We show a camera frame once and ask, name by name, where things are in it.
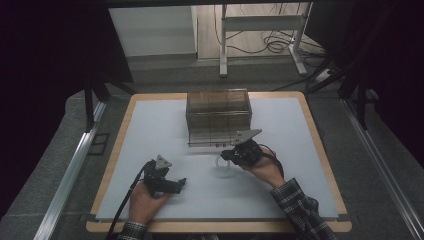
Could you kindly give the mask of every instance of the clear plastic box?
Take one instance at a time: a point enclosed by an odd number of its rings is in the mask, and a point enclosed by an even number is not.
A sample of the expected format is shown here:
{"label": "clear plastic box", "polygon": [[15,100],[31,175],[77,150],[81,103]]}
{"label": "clear plastic box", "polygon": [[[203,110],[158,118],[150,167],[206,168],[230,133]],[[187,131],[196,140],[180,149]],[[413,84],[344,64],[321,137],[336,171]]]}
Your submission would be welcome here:
{"label": "clear plastic box", "polygon": [[237,131],[249,130],[252,119],[246,89],[189,92],[186,119],[190,147],[225,147]]}

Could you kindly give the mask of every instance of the human hand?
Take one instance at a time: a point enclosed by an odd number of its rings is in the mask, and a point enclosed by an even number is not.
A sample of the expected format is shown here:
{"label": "human hand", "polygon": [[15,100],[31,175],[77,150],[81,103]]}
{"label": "human hand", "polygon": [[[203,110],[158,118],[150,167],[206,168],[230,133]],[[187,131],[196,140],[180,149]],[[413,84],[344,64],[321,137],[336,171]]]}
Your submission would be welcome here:
{"label": "human hand", "polygon": [[[262,148],[262,151],[269,155],[276,155],[275,152]],[[262,180],[273,188],[277,188],[286,183],[276,163],[267,157],[262,157],[254,166],[240,166],[243,170],[252,173],[259,180]]]}
{"label": "human hand", "polygon": [[147,225],[170,196],[171,194],[164,193],[160,198],[153,198],[147,186],[139,182],[131,194],[128,220]]}

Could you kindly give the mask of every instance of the plaid sleeve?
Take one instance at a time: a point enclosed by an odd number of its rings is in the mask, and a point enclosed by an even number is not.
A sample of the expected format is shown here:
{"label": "plaid sleeve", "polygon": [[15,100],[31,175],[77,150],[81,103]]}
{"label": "plaid sleeve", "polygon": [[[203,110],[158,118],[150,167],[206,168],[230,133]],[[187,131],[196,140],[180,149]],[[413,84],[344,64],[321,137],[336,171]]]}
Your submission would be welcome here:
{"label": "plaid sleeve", "polygon": [[147,231],[147,225],[136,223],[136,222],[126,222],[124,228],[118,236],[118,240],[141,240],[144,237],[144,234]]}
{"label": "plaid sleeve", "polygon": [[312,239],[336,239],[318,214],[318,201],[306,196],[296,179],[273,189],[271,195],[297,231]]}

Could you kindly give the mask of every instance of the wall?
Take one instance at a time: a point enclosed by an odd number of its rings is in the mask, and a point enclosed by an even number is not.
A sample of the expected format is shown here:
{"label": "wall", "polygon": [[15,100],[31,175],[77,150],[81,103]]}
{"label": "wall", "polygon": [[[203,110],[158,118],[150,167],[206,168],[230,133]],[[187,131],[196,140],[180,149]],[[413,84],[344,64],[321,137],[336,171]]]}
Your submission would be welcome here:
{"label": "wall", "polygon": [[196,13],[190,6],[109,12],[127,57],[196,53]]}

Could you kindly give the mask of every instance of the dark wall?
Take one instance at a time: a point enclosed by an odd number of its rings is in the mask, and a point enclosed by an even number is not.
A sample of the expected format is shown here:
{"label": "dark wall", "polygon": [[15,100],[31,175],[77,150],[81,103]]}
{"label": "dark wall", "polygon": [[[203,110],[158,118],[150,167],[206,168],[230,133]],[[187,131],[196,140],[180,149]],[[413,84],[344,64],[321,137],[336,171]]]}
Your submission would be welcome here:
{"label": "dark wall", "polygon": [[0,3],[1,216],[84,79],[132,81],[107,8],[16,2]]}
{"label": "dark wall", "polygon": [[399,1],[365,66],[376,111],[424,167],[423,12],[420,1]]}

